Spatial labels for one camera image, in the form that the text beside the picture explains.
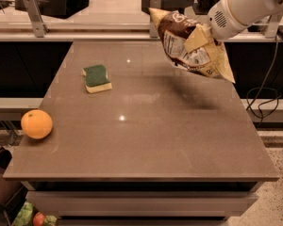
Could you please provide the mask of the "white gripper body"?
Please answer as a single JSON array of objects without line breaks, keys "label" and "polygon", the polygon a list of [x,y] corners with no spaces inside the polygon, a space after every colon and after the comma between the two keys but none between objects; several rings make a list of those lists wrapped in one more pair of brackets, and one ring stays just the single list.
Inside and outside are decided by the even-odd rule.
[{"label": "white gripper body", "polygon": [[227,40],[241,33],[242,24],[231,11],[229,0],[220,0],[208,12],[208,21],[215,40]]}]

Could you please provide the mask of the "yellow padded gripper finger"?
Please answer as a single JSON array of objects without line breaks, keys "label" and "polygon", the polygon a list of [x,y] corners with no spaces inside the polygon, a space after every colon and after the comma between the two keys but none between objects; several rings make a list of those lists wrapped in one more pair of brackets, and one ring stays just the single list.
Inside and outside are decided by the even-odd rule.
[{"label": "yellow padded gripper finger", "polygon": [[205,46],[209,42],[210,26],[208,24],[198,24],[184,42],[184,47],[188,53]]}]

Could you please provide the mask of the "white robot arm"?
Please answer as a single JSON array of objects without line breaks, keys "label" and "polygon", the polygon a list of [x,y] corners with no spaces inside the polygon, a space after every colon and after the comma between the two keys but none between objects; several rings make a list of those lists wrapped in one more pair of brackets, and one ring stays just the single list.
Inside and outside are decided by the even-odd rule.
[{"label": "white robot arm", "polygon": [[283,0],[220,0],[208,12],[208,22],[198,25],[184,43],[188,52],[215,40],[230,39],[254,22],[283,12]]}]

